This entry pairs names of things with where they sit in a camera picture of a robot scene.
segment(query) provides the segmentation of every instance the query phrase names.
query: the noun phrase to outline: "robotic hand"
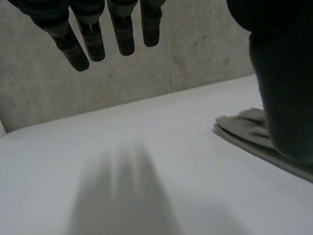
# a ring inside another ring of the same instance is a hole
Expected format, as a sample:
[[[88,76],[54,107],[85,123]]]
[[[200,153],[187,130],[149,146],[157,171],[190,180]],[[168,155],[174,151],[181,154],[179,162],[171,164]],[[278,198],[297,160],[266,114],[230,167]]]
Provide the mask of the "robotic hand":
[[[227,0],[251,31],[250,58],[276,150],[313,164],[313,1]]]
[[[159,42],[161,6],[166,0],[140,0],[142,31],[147,47]],[[105,0],[9,0],[43,31],[50,34],[56,46],[77,71],[89,68],[89,61],[68,23],[70,6],[75,14],[88,55],[92,61],[105,58],[99,18]],[[133,23],[131,14],[138,0],[108,0],[119,51],[128,56],[134,53]]]

